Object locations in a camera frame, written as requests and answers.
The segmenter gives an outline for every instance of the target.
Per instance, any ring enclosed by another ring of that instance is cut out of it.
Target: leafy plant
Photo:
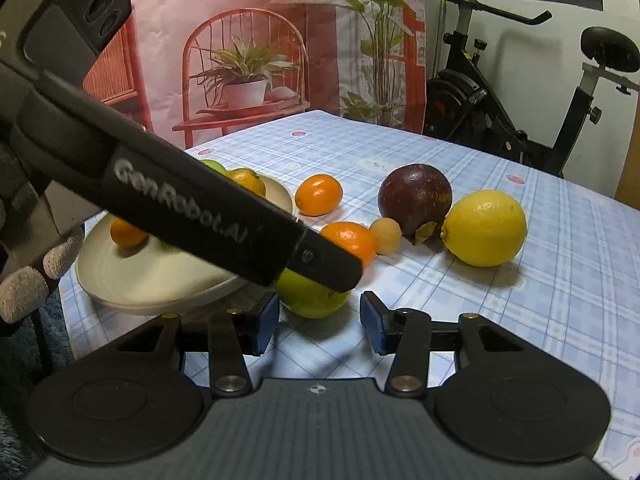
[[[378,106],[380,124],[391,126],[399,86],[396,82],[396,66],[390,56],[393,49],[402,43],[405,34],[414,35],[396,14],[410,7],[405,0],[343,1],[343,7],[362,17],[369,32],[369,39],[360,42],[360,52],[373,61],[367,83],[370,83],[371,94]]]
[[[200,50],[209,53],[212,67],[191,75],[190,78],[202,79],[199,84],[207,82],[206,86],[212,89],[221,84],[270,80],[274,75],[281,75],[287,68],[297,68],[284,54],[272,52],[268,45],[256,45],[253,41],[243,43],[235,37],[231,41],[233,47],[229,50],[201,48]]]
[[[345,108],[342,115],[345,119],[361,123],[375,123],[382,109],[375,103],[368,103],[364,97],[354,92],[347,92],[347,97],[340,97]]]

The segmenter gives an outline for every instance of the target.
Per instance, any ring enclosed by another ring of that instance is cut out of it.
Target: plant pot
[[[260,106],[264,102],[264,94],[267,90],[267,80],[253,81],[252,83],[240,83],[236,85],[224,85],[221,103],[227,103],[230,110]]]

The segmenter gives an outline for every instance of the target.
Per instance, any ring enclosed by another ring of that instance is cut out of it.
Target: bike seat
[[[619,72],[640,70],[640,52],[624,34],[605,27],[590,27],[582,32],[580,48],[589,59]]]

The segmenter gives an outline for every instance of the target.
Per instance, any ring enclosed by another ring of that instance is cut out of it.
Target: green fruit
[[[167,242],[165,242],[164,240],[160,240],[160,246],[165,250],[165,251],[179,251],[180,249],[178,249],[175,246],[172,246],[170,244],[168,244]]]
[[[222,164],[220,164],[219,162],[206,158],[205,160],[202,161],[202,163],[205,166],[211,168],[212,170],[216,170],[218,173],[226,175],[225,167]]]
[[[289,269],[284,269],[280,275],[275,291],[284,306],[307,319],[333,314],[344,306],[349,297],[348,292],[335,292]]]

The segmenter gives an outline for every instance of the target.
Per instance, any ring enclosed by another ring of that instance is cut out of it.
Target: adjustment knob
[[[597,106],[594,106],[589,110],[589,120],[593,124],[598,124],[600,122],[601,117],[602,117],[602,110],[600,110]]]

